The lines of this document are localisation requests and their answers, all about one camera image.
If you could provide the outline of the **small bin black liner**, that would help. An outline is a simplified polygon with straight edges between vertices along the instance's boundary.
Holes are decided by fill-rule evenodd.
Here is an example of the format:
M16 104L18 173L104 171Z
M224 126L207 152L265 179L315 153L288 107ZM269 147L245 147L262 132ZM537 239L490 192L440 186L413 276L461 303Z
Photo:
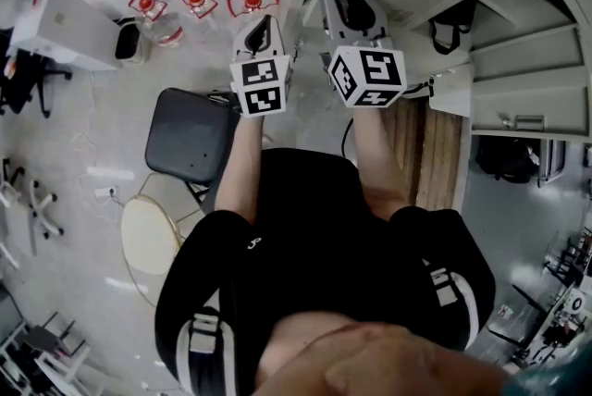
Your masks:
M123 64L140 65L149 60L151 52L150 40L139 30L135 18L123 18L117 21L119 35L117 38L116 59Z

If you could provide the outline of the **black folding chair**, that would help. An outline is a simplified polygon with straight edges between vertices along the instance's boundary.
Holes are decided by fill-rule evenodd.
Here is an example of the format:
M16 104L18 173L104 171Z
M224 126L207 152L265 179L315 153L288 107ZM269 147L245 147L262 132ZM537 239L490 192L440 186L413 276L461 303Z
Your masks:
M180 179L199 205L211 209L240 111L232 92L163 90L146 143L146 165Z

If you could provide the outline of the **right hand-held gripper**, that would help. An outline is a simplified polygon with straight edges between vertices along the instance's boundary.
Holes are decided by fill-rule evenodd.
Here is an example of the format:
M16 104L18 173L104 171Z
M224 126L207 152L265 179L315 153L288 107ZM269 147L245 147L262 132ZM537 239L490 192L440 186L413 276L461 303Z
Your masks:
M388 19L376 0L322 0L331 40L324 67L348 108L387 108L407 91L404 54L387 37Z

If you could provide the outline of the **black fabric bag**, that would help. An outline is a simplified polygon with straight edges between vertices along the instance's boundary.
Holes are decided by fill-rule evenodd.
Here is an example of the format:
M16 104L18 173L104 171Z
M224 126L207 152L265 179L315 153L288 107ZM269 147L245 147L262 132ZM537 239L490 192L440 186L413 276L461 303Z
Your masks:
M460 46L461 35L469 33L472 28L473 14L474 11L467 15L463 10L458 11L456 8L450 8L428 21L431 41L437 53L447 56ZM451 41L448 46L437 41L438 26L452 27Z

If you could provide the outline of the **person's left forearm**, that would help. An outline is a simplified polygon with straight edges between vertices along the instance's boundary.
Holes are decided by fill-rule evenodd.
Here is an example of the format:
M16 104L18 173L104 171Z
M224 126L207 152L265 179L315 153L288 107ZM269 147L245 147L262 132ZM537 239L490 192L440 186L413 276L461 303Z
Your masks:
M215 200L215 210L236 213L250 224L257 215L264 119L240 119Z

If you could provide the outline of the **person's black shirt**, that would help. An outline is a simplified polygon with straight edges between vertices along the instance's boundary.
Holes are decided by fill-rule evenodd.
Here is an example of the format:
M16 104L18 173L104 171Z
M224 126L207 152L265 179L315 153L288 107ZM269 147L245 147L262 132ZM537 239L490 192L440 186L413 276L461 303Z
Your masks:
M274 326L326 312L384 322L449 349L488 321L496 285L454 210L407 206L374 216L347 159L290 148L262 153L257 216L202 218L169 269L156 349L197 396L251 396Z

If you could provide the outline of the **white cardboard box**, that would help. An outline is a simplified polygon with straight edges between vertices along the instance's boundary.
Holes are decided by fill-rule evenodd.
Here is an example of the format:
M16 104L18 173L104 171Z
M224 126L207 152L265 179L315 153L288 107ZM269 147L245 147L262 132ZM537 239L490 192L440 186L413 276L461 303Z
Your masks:
M119 26L84 0L37 0L18 15L10 45L90 71L117 70Z

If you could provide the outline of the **white office chair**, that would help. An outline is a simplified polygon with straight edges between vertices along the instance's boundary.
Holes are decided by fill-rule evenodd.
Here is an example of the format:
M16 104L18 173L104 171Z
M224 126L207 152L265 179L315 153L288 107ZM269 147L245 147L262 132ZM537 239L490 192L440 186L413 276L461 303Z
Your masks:
M8 157L0 161L0 254L17 270L21 255L37 255L38 235L49 240L65 234L49 215L57 194L47 191L38 179L26 178L23 166L12 170Z

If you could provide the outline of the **grey metal case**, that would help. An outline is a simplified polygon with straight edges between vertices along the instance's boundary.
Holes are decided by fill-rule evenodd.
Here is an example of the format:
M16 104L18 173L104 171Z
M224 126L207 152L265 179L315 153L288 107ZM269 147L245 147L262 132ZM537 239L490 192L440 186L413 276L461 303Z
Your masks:
M537 186L545 187L564 173L566 141L542 140L540 142Z

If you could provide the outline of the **black backpack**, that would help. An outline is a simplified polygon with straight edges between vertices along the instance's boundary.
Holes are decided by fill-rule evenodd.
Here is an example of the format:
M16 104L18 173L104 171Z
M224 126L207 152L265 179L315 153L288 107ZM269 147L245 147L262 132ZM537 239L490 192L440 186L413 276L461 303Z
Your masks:
M475 162L495 180L527 184L538 175L538 141L525 138L480 136Z

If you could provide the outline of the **person's right forearm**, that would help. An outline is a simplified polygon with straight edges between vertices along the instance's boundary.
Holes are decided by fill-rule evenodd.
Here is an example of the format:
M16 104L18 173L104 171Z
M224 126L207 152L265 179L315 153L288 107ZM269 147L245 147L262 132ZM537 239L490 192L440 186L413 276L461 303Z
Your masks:
M386 221L409 205L407 183L389 142L381 110L359 108L353 114L359 180L370 211Z

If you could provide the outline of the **black office chair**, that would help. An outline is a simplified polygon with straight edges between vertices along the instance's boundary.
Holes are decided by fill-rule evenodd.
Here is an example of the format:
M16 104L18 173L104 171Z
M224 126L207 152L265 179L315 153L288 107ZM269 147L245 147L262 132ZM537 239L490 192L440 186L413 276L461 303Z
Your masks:
M44 85L48 77L63 76L72 79L69 68L52 68L49 57L32 54L22 49L9 53L12 29L0 29L0 117L9 108L19 114L24 105L32 100L32 91L38 91L43 116L49 118L50 110L45 105Z

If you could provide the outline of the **black metal stool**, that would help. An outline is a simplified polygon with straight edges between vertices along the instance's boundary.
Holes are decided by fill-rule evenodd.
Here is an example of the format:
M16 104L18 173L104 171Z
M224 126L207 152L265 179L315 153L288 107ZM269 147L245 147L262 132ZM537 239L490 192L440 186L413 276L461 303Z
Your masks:
M78 329L78 322L59 312L54 312L44 323L31 327L24 343L40 354L43 365L55 369L80 366L91 349Z

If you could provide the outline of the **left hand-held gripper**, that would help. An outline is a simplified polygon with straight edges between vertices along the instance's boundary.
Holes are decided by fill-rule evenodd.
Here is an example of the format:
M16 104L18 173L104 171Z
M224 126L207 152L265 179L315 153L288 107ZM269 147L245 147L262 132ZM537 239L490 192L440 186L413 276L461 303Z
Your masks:
M240 102L241 114L255 118L284 112L290 56L284 55L278 20L262 16L246 22L234 36L233 55L236 60L256 57L229 66L230 86Z

